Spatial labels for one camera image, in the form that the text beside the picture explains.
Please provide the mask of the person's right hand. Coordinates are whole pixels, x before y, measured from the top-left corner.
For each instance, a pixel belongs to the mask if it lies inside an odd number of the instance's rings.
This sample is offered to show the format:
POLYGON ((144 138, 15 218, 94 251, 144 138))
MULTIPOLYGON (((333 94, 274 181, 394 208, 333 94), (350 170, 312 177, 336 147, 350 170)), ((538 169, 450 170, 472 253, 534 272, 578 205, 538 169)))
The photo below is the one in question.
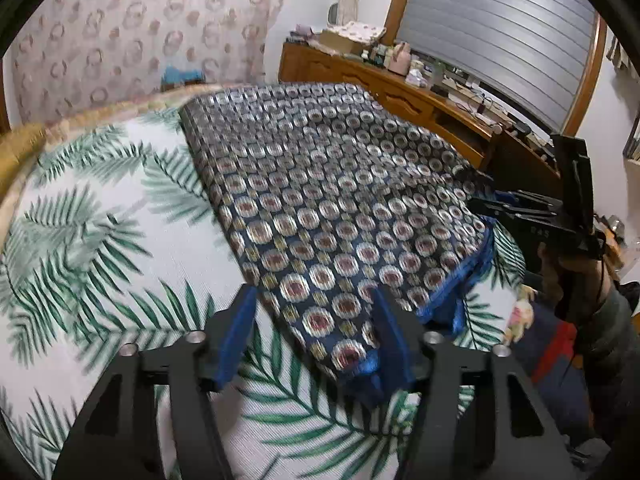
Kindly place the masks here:
POLYGON ((604 304, 612 287, 603 260, 561 257, 541 243, 542 284, 549 304, 562 321, 580 325, 604 304))

